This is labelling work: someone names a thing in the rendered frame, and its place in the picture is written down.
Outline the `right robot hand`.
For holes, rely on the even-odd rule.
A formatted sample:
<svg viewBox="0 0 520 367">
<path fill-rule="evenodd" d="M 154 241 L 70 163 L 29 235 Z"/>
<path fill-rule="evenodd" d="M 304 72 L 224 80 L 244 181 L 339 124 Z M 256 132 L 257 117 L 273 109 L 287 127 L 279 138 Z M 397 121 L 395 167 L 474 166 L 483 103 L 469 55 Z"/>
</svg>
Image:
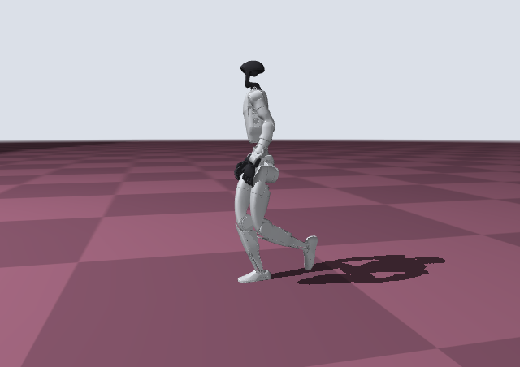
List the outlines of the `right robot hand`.
<svg viewBox="0 0 520 367">
<path fill-rule="evenodd" d="M 244 161 L 242 162 L 239 162 L 237 165 L 236 165 L 236 169 L 234 170 L 234 174 L 235 174 L 235 177 L 237 180 L 240 179 L 241 177 L 241 174 L 242 174 L 242 169 L 248 164 L 248 161 L 249 161 L 249 157 L 251 156 L 252 154 L 249 154 Z"/>
</svg>

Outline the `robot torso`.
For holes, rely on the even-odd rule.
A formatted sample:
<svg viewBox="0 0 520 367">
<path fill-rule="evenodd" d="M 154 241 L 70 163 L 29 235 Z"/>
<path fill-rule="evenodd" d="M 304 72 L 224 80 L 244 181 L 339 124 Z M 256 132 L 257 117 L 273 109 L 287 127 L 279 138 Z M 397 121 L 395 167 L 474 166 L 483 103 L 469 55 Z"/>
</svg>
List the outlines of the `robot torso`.
<svg viewBox="0 0 520 367">
<path fill-rule="evenodd" d="M 259 140 L 260 140 L 259 137 L 262 134 L 262 125 L 264 124 L 264 121 L 261 118 L 259 118 L 257 111 L 250 104 L 249 99 L 248 99 L 248 94 L 257 90 L 257 88 L 256 88 L 256 90 L 254 88 L 256 88 L 256 87 L 253 87 L 251 89 L 251 91 L 249 91 L 246 94 L 245 99 L 244 99 L 244 105 L 243 105 L 243 115 L 245 118 L 245 126 L 246 126 L 249 143 L 258 143 L 259 142 Z M 263 90 L 261 90 L 261 91 L 265 98 L 265 103 L 268 107 L 267 94 L 265 91 L 263 91 Z M 253 147 L 254 150 L 256 148 L 257 148 L 257 146 Z M 275 164 L 274 158 L 271 154 L 268 153 L 268 150 L 266 151 L 266 156 L 260 161 L 258 167 L 255 167 L 255 174 L 256 174 L 259 166 L 264 165 L 264 162 L 271 163 L 273 166 Z"/>
</svg>

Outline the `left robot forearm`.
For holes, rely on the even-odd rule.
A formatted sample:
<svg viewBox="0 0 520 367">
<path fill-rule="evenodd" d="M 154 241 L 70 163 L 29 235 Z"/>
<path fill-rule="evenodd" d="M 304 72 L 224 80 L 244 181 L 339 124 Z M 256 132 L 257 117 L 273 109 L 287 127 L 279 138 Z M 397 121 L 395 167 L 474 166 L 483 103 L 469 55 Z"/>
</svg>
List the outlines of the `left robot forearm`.
<svg viewBox="0 0 520 367">
<path fill-rule="evenodd" d="M 272 142 L 273 136 L 273 124 L 265 122 L 262 125 L 262 134 L 259 137 L 258 147 L 254 150 L 254 153 L 249 157 L 249 160 L 255 164 L 260 158 L 261 160 L 267 155 L 269 144 Z"/>
</svg>

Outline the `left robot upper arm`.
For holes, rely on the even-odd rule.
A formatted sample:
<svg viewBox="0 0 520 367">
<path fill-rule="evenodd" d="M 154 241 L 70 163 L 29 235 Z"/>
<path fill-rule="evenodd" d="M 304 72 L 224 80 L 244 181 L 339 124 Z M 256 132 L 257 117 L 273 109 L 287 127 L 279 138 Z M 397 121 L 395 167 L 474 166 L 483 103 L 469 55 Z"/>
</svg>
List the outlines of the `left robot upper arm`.
<svg viewBox="0 0 520 367">
<path fill-rule="evenodd" d="M 275 122 L 271 116 L 270 111 L 268 110 L 267 104 L 265 103 L 265 98 L 263 96 L 262 91 L 256 90 L 248 94 L 248 99 L 250 104 L 257 111 L 259 118 L 261 118 L 264 123 L 270 122 L 273 124 L 273 131 L 275 130 Z"/>
</svg>

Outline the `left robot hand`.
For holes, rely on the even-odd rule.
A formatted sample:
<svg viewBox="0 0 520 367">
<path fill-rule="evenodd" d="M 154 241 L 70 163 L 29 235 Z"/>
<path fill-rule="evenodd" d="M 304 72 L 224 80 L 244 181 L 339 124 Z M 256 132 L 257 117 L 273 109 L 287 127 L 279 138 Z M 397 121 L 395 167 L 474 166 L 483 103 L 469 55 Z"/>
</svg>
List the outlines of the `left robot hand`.
<svg viewBox="0 0 520 367">
<path fill-rule="evenodd" d="M 255 164 L 253 164 L 250 160 L 248 161 L 248 164 L 242 169 L 242 179 L 248 184 L 253 187 L 253 178 L 255 175 L 255 167 L 258 167 L 261 159 L 259 158 Z"/>
</svg>

